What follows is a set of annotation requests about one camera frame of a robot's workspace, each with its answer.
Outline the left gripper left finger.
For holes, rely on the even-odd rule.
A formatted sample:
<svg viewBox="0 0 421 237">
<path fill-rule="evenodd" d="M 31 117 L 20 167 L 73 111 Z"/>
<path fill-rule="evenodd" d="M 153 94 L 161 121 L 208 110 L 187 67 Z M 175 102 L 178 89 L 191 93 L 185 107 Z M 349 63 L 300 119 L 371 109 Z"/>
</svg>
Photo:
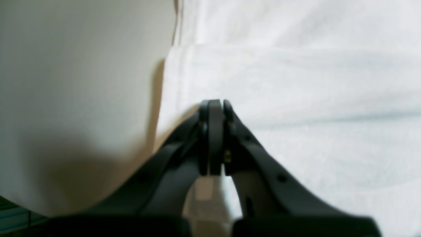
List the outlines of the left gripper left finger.
<svg viewBox="0 0 421 237">
<path fill-rule="evenodd" d="M 223 136 L 221 102 L 204 100 L 117 191 L 80 214 L 52 219 L 48 236 L 190 237 L 185 199 L 200 175 L 221 174 Z"/>
</svg>

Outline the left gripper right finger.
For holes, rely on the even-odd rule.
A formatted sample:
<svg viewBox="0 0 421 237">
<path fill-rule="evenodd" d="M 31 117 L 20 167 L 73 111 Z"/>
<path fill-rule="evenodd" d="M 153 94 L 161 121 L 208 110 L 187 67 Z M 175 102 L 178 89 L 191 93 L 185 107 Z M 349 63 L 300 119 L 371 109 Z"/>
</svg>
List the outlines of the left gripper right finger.
<svg viewBox="0 0 421 237">
<path fill-rule="evenodd" d="M 347 214 L 305 188 L 241 122 L 228 100 L 225 168 L 235 184 L 243 218 L 233 237 L 380 237 L 370 217 Z"/>
</svg>

